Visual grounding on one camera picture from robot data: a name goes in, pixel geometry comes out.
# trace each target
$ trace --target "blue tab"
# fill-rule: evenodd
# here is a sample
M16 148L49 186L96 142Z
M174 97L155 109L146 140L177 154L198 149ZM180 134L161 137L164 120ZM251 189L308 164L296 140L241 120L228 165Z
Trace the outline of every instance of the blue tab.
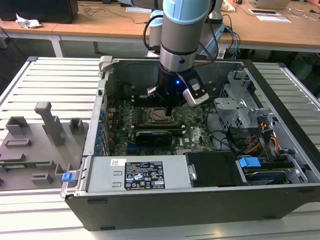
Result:
M66 172L62 175L62 182L74 183L76 181L76 174L73 172Z
M261 163L257 157L245 156L239 160L239 163L242 168L259 168Z

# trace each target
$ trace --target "wooden desk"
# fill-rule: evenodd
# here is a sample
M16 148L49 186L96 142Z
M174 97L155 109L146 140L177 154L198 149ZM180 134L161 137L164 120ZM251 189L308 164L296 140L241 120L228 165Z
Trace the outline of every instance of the wooden desk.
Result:
M101 5L101 11L97 13L85 13L85 10L99 9L99 6L78 6L79 12L73 23L57 24L53 29L53 34L112 38L142 38L145 27L144 23L150 19L149 13L126 12L126 8L121 7L120 5L110 6L103 4Z
M12 38L50 40L57 57L63 57L62 40L94 42L95 49L98 46L97 42L142 43L145 24L135 24L132 19L126 17L132 17L135 22L143 23L150 18L150 14L126 12L124 7L105 5L101 2L82 1L80 4L98 6L79 5L78 16L74 19L73 24L43 23L43 27L31 29L21 28L13 21L0 21L0 25ZM98 9L100 5L106 9L95 13L93 16L88 16L85 13L85 9ZM292 16L292 13L288 10L281 10L280 12L284 13L291 23L260 21L257 17L249 16L244 12L253 15L248 11L248 9L253 8L249 4L249 0L243 0L243 4L236 6L244 11L237 9L236 12L223 11L222 14L230 15L233 30L240 35L240 47L243 49L320 52L319 15L309 13L310 9L319 12L317 6L306 2L291 2L288 6L306 10L307 16L318 19L318 21L305 18L298 19ZM227 17L224 19L224 23L230 25ZM0 37L5 37L5 34L0 32ZM219 42L220 48L226 49L230 42L230 35L224 33Z
M305 10L306 15L310 18L317 19L299 19L292 16L289 10L279 10L285 14L291 23L285 22L269 22L260 21L248 9L253 9L249 4L249 0L244 0L241 5L237 5L236 12L225 12L232 20L233 30L240 35L240 48L244 49L263 49L263 50L281 50L281 51L296 51L296 52L320 52L320 19L316 13L309 11L315 10L319 12L317 6L307 2L292 1L288 7ZM224 17L224 24L230 26L230 20L227 16ZM224 33L220 43L230 43L231 36Z

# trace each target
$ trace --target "aluminum profile table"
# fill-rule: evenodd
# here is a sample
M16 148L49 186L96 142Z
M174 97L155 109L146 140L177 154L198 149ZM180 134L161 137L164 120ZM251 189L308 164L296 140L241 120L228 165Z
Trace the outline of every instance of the aluminum profile table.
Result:
M7 134L5 124L10 116L23 115L29 123L42 122L33 113L37 101L51 101L52 113L61 121L81 117L89 123L99 81L98 63L98 59L90 58L48 57L26 62L0 97L0 139ZM263 63L256 66L291 113L297 113L296 119L307 134L319 136L315 135L317 128L319 131L316 125L319 117L314 113L319 103L313 103L312 96L286 68ZM298 115L299 110L314 112ZM278 220L89 232L60 197L60 189L3 193L0 194L1 240L320 239L320 203L308 203Z
M302 127L314 145L320 150L320 102L286 68L277 63L255 63L265 80ZM264 107L267 103L259 91L258 96Z

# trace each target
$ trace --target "power supply label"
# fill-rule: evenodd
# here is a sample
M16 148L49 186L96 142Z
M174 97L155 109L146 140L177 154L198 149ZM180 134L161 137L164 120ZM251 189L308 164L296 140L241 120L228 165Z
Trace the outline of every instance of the power supply label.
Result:
M126 162L124 188L126 190L164 189L165 175L162 161Z

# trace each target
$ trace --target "paper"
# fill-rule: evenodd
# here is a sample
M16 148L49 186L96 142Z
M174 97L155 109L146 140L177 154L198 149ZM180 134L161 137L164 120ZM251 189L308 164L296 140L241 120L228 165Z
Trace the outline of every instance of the paper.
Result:
M260 21L265 22L279 22L279 23L291 23L287 18L281 18L276 16L256 16Z
M28 20L24 19L23 17L20 17L18 14L16 14L16 20L15 22L19 24L20 27L28 29L28 28L36 28L36 27L41 27L42 25L38 20Z
M145 14L151 13L151 9L142 8L142 7L131 7L131 6L128 6L125 9L125 11L129 13L145 13Z

